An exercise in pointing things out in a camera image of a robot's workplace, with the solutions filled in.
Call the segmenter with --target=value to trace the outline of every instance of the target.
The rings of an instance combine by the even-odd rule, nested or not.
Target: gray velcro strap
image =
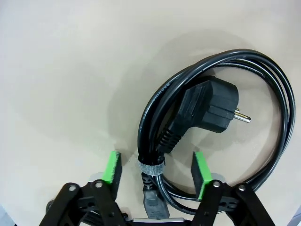
[[[155,165],[155,166],[145,165],[139,161],[139,166],[140,166],[142,173],[145,173],[145,174],[151,175],[151,176],[158,176],[158,175],[162,174],[164,171],[164,161],[161,164]]]

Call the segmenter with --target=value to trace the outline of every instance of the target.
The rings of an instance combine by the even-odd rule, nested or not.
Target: plug pin
[[[234,118],[248,123],[251,121],[251,118],[247,115],[241,114],[238,108],[234,112]]]

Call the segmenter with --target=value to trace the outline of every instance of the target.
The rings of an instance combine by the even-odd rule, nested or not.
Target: white table
[[[252,48],[283,68],[297,102],[293,138],[257,192],[276,225],[286,225],[301,204],[300,7],[292,0],[2,1],[0,203],[19,226],[38,225],[63,184],[83,186],[119,150],[117,203],[146,217],[136,140],[151,95],[208,55]],[[233,121],[222,134],[189,130],[166,157],[165,173],[188,191],[193,151],[234,183],[265,162],[277,138],[279,110],[264,81],[238,69],[215,72],[237,85],[252,122]],[[232,224],[218,215],[215,225]]]

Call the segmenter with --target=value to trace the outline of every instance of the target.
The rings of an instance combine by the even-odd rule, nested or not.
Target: black plug
[[[166,219],[169,218],[169,211],[166,201],[161,196],[157,187],[154,186],[149,176],[142,173],[143,181],[143,204],[149,219]]]
[[[225,131],[233,118],[250,122],[239,113],[238,89],[213,76],[202,77],[187,87],[175,103],[173,113],[157,139],[157,150],[170,153],[190,127],[216,133]]]

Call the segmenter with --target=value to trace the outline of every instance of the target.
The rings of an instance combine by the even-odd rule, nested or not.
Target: bolt
[[[95,184],[95,187],[102,187],[103,186],[103,183],[102,182],[97,182],[96,184]]]
[[[73,192],[75,189],[76,189],[76,186],[74,186],[74,185],[71,185],[71,186],[69,187],[69,191],[71,191],[71,192]]]
[[[239,187],[238,187],[238,189],[240,190],[240,191],[244,191],[245,189],[246,189],[246,186],[244,186],[244,185],[240,185]]]
[[[213,182],[213,186],[214,186],[214,187],[219,187],[219,186],[221,186],[221,183],[218,182],[218,181],[214,181],[214,182]]]

